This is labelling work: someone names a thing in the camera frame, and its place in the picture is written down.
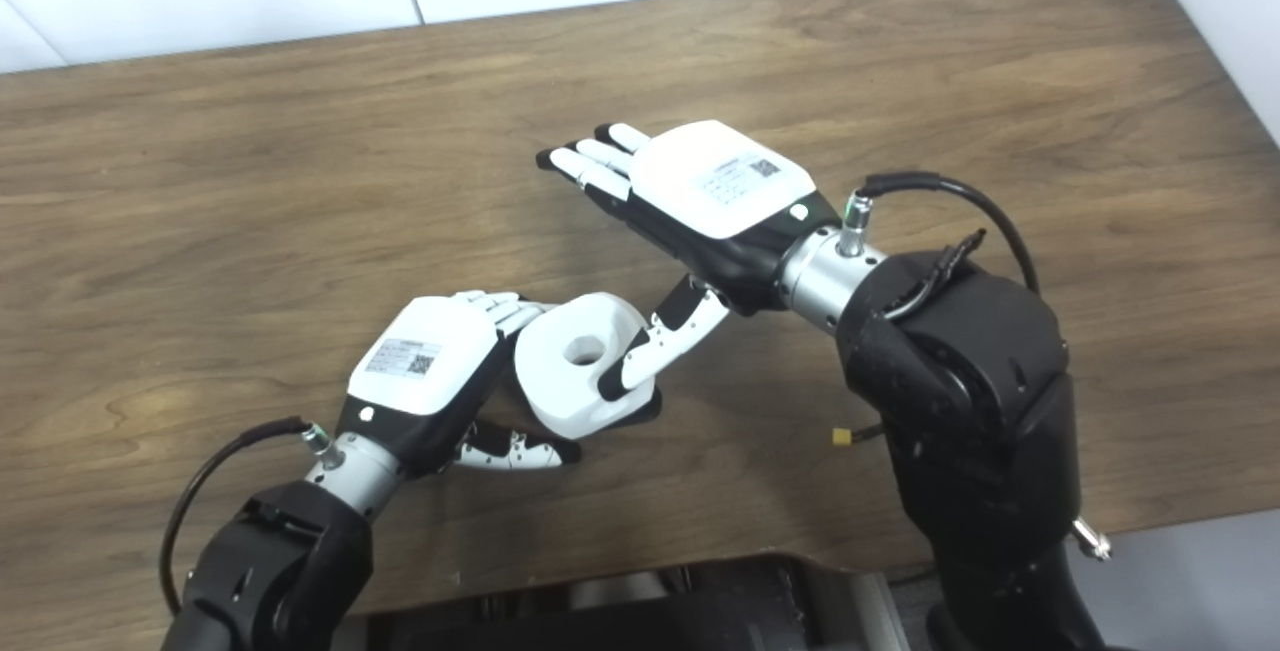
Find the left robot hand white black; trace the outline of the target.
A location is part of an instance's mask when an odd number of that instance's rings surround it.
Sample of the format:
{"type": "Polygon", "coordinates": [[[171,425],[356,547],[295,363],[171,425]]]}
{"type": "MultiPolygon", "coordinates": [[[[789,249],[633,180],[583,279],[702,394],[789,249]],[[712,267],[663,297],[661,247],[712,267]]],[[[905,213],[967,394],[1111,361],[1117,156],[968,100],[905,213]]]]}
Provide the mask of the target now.
{"type": "Polygon", "coordinates": [[[580,463],[579,443],[480,417],[513,370],[520,333],[548,310],[517,292],[416,297],[352,370],[338,434],[381,446],[406,481],[452,466],[544,469],[580,463]]]}

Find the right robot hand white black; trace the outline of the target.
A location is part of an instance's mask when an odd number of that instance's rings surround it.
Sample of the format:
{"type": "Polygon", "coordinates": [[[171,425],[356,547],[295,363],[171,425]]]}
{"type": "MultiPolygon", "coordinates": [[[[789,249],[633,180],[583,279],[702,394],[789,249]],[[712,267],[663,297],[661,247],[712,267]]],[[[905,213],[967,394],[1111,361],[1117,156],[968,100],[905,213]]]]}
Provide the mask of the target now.
{"type": "Polygon", "coordinates": [[[794,310],[804,246],[837,223],[805,169],[722,122],[659,136],[602,124],[590,139],[540,151],[536,164],[686,271],[602,373],[609,402],[655,379],[727,315],[794,310]]]}

